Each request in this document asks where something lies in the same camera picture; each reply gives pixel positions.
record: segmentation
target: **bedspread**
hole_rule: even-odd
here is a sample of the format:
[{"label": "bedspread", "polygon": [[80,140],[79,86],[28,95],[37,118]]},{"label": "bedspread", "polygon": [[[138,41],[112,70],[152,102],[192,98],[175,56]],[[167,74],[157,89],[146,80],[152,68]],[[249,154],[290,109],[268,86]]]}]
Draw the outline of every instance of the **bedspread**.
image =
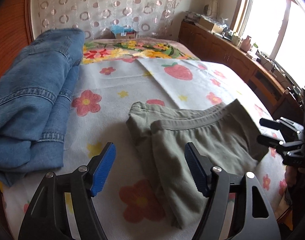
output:
[{"label": "bedspread", "polygon": [[122,59],[133,62],[138,58],[198,59],[182,44],[152,38],[134,40],[96,40],[84,45],[83,64]]},{"label": "bedspread", "polygon": [[[117,148],[117,157],[103,191],[93,198],[98,218],[108,239],[191,239],[198,222],[180,230],[170,226],[145,179],[126,127],[134,102],[169,108],[207,109],[238,98],[262,133],[282,138],[279,132],[259,125],[271,118],[251,89],[228,67],[198,60],[133,59],[81,64],[70,108],[64,144],[64,167],[57,175],[72,172],[101,152],[107,142]],[[3,187],[6,217],[15,239],[25,211],[44,172],[28,174],[11,188]],[[281,157],[269,150],[254,173],[276,209],[284,193],[285,168]],[[66,194],[72,235],[79,239],[71,196]],[[233,196],[227,208],[222,239],[229,230]]]}]

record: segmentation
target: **cabinet door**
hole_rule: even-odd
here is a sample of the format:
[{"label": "cabinet door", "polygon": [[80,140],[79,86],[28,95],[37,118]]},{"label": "cabinet door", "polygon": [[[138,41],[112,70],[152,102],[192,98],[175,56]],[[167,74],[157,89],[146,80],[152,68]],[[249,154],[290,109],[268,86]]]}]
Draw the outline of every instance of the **cabinet door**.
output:
[{"label": "cabinet door", "polygon": [[185,45],[186,47],[189,46],[190,33],[191,33],[190,28],[186,24],[182,23],[180,27],[178,39],[179,42]]},{"label": "cabinet door", "polygon": [[230,46],[217,37],[211,37],[211,46],[206,60],[215,63],[227,64]]},{"label": "cabinet door", "polygon": [[201,60],[207,60],[207,55],[210,46],[211,41],[208,37],[204,36],[201,33],[196,33],[194,37],[194,42],[191,46],[191,52]]},{"label": "cabinet door", "polygon": [[230,67],[243,81],[248,82],[255,70],[254,63],[239,51],[232,51],[227,60]]}]

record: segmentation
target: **strawberry print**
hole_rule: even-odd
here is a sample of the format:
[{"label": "strawberry print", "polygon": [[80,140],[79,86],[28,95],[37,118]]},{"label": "strawberry print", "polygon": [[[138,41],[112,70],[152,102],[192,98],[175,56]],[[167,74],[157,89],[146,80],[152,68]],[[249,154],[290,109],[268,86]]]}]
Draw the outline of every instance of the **strawberry print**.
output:
[{"label": "strawberry print", "polygon": [[75,98],[71,106],[77,108],[78,116],[85,116],[89,112],[97,113],[100,111],[100,102],[102,97],[98,94],[92,93],[90,90],[85,90],[81,93],[80,98]]},{"label": "strawberry print", "polygon": [[100,74],[105,74],[105,75],[110,75],[112,72],[116,71],[113,67],[104,67],[99,73]]},{"label": "strawberry print", "polygon": [[283,180],[279,181],[279,195],[280,196],[284,195],[286,188],[287,188],[286,180],[283,179]]},{"label": "strawberry print", "polygon": [[165,102],[164,102],[164,101],[161,101],[161,100],[159,100],[159,99],[150,99],[150,100],[147,100],[146,103],[147,103],[147,104],[150,104],[150,105],[165,106]]},{"label": "strawberry print", "polygon": [[222,73],[221,73],[220,71],[218,71],[218,70],[215,70],[214,73],[215,73],[217,76],[221,77],[221,78],[226,78],[225,75],[222,74]]},{"label": "strawberry print", "polygon": [[276,154],[277,154],[276,149],[275,149],[275,148],[272,148],[272,147],[269,147],[269,150],[270,150],[271,156],[275,158],[275,157],[276,157]]},{"label": "strawberry print", "polygon": [[160,221],[165,217],[165,211],[146,179],[139,180],[133,186],[122,187],[119,197],[127,204],[123,217],[130,223],[139,223],[144,218]]},{"label": "strawberry print", "polygon": [[258,112],[258,114],[259,114],[260,117],[263,117],[264,112],[263,112],[263,110],[262,110],[259,106],[257,106],[256,104],[254,104],[254,109],[257,110],[257,112]]},{"label": "strawberry print", "polygon": [[222,99],[219,98],[219,97],[216,97],[215,94],[212,93],[212,92],[210,92],[207,95],[207,99],[209,99],[213,105],[217,105],[217,104],[220,104],[222,102]]},{"label": "strawberry print", "polygon": [[216,79],[214,79],[214,78],[211,78],[210,80],[211,80],[211,82],[212,82],[215,86],[220,87],[220,84],[221,84],[221,83],[220,83],[218,80],[216,80]]},{"label": "strawberry print", "polygon": [[192,73],[190,69],[185,66],[179,65],[174,62],[172,65],[162,65],[164,67],[165,72],[180,80],[192,80]]},{"label": "strawberry print", "polygon": [[269,186],[270,186],[270,179],[268,177],[268,174],[266,174],[265,176],[262,177],[262,188],[265,188],[266,190],[269,190]]},{"label": "strawberry print", "polygon": [[198,65],[198,68],[201,70],[207,70],[208,68],[204,65]]}]

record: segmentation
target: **folded denim jacket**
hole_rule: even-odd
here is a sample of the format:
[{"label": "folded denim jacket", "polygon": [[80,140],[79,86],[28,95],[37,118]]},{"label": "folded denim jacket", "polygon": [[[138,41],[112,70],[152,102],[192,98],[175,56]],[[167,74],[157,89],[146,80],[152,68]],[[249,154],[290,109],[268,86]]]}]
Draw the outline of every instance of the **folded denim jacket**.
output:
[{"label": "folded denim jacket", "polygon": [[48,30],[0,78],[0,181],[63,166],[63,142],[85,34]]}]

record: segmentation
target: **yellow flower print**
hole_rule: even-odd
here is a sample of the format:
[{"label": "yellow flower print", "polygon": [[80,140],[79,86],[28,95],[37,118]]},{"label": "yellow flower print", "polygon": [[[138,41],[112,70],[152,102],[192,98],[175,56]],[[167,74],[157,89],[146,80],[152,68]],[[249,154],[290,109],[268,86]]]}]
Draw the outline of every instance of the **yellow flower print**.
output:
[{"label": "yellow flower print", "polygon": [[102,151],[102,143],[97,142],[96,144],[87,144],[87,150],[89,151],[88,157],[91,159],[92,157],[99,155]]},{"label": "yellow flower print", "polygon": [[181,100],[181,101],[184,101],[184,102],[187,102],[187,100],[188,100],[188,97],[187,96],[184,96],[184,95],[180,95],[180,96],[178,96],[179,97],[179,99]]},{"label": "yellow flower print", "polygon": [[0,192],[3,193],[4,191],[4,184],[0,181]]},{"label": "yellow flower print", "polygon": [[68,208],[69,212],[71,214],[74,214],[73,206],[72,206],[71,193],[65,192],[65,202],[66,202],[66,207]]},{"label": "yellow flower print", "polygon": [[137,46],[137,42],[136,41],[122,42],[121,45],[124,47],[128,47],[128,49],[135,49],[135,47]]},{"label": "yellow flower print", "polygon": [[121,92],[118,92],[117,94],[120,96],[120,98],[129,96],[128,92],[124,91],[124,90],[122,90]]},{"label": "yellow flower print", "polygon": [[123,55],[128,55],[129,52],[123,49],[114,49],[111,51],[111,55],[109,56],[110,58],[117,58],[121,57]]},{"label": "yellow flower print", "polygon": [[141,57],[145,57],[145,58],[172,58],[160,51],[154,51],[152,49],[147,49],[144,50],[143,52],[140,53],[135,53],[134,56],[141,56]]},{"label": "yellow flower print", "polygon": [[90,64],[90,63],[93,63],[93,62],[94,62],[94,60],[90,59],[90,58],[83,58],[82,59],[83,64]]},{"label": "yellow flower print", "polygon": [[155,49],[168,50],[169,46],[167,44],[158,43],[153,46]]},{"label": "yellow flower print", "polygon": [[142,76],[143,77],[152,77],[153,73],[151,71],[146,71]]}]

